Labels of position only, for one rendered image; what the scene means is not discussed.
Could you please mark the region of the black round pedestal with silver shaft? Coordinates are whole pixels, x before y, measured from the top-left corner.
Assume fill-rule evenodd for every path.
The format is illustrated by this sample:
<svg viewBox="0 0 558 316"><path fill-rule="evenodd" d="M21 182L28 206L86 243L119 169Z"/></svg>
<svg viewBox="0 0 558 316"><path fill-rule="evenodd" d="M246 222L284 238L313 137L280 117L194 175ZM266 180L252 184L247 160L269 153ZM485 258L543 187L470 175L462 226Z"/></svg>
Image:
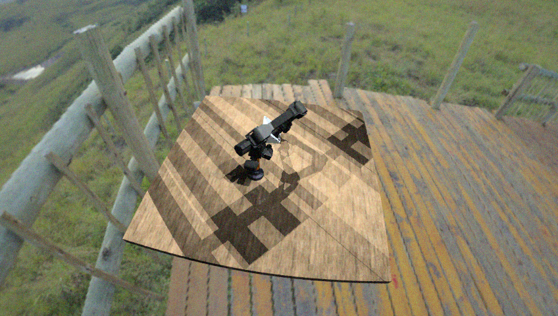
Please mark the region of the black round pedestal with silver shaft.
<svg viewBox="0 0 558 316"><path fill-rule="evenodd" d="M259 168L257 171L250 171L248 172L248 176L253 181L261 180L264 176L264 171L262 168Z"/></svg>

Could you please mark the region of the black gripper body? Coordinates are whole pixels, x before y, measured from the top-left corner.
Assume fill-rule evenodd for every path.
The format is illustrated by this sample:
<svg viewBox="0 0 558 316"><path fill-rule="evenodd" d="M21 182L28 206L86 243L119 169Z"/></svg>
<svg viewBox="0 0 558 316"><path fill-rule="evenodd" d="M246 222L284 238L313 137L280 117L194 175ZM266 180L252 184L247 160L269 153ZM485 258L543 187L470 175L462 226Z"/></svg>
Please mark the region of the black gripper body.
<svg viewBox="0 0 558 316"><path fill-rule="evenodd" d="M259 158L259 152L261 150L261 147L256 148L256 149L251 149L248 153L248 156L250 156L251 160L246 160L244 163L244 169L246 170L250 170L250 171L256 171L258 163L257 163L257 158Z"/></svg>

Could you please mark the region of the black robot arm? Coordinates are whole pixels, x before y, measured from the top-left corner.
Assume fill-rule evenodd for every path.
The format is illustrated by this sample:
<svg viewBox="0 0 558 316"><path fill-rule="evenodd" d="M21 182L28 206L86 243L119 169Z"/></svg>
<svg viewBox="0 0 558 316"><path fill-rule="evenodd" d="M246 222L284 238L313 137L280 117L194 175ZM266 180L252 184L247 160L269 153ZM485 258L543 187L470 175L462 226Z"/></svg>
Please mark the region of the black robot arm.
<svg viewBox="0 0 558 316"><path fill-rule="evenodd" d="M243 156L252 148L256 149L261 147L259 152L259 159L264 158L270 160L273 154L272 145L268 144L263 147L263 144L268 140L267 138L273 134L278 138L278 135L283 132L286 133L290 130L292 122L295 119L300 119L307 114L307 110L302 104L302 102L294 101L279 117L275 118L268 124L262 124L260 126L252 129L248 134L245 135L247 139L244 139L240 143L234 146L236 153L239 156ZM252 133L251 133L252 132ZM251 134L250 134L251 133Z"/></svg>

